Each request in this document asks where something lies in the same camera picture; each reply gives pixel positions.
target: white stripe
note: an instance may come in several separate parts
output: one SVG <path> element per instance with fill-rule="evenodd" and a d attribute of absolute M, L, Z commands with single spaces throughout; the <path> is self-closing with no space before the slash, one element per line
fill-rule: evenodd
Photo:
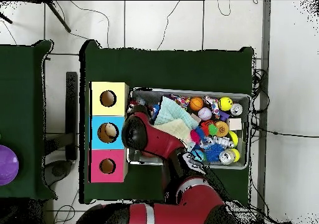
<path fill-rule="evenodd" d="M 146 224 L 155 224 L 154 208 L 144 204 L 146 208 Z"/>

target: stacked boxes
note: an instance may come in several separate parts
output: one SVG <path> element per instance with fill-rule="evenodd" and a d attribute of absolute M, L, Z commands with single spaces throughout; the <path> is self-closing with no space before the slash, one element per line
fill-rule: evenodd
<path fill-rule="evenodd" d="M 128 163 L 121 130 L 128 93 L 122 82 L 90 83 L 90 183 L 124 182 Z"/>

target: yellow box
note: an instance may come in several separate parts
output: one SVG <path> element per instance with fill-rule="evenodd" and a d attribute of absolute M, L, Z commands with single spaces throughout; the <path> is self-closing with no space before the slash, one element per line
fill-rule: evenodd
<path fill-rule="evenodd" d="M 91 88 L 92 115 L 126 115 L 130 88 L 124 82 L 91 82 Z"/>

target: round hole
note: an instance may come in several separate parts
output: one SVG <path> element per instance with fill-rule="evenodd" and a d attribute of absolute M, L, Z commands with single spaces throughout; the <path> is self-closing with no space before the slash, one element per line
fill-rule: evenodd
<path fill-rule="evenodd" d="M 100 163 L 100 170 L 102 173 L 111 174 L 115 171 L 115 162 L 112 159 L 104 159 Z"/>
<path fill-rule="evenodd" d="M 114 142 L 118 137 L 118 128 L 113 123 L 103 123 L 97 130 L 97 136 L 106 144 Z"/>
<path fill-rule="evenodd" d="M 107 90 L 101 93 L 100 102 L 104 107 L 112 107 L 117 102 L 117 97 L 113 91 Z"/>

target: pink box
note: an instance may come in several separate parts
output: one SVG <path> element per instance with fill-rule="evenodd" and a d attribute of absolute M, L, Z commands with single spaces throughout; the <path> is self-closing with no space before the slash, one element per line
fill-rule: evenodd
<path fill-rule="evenodd" d="M 90 183 L 123 183 L 127 174 L 126 149 L 124 150 L 92 150 L 91 151 L 91 181 Z M 100 164 L 104 159 L 114 161 L 112 173 L 103 173 Z"/>

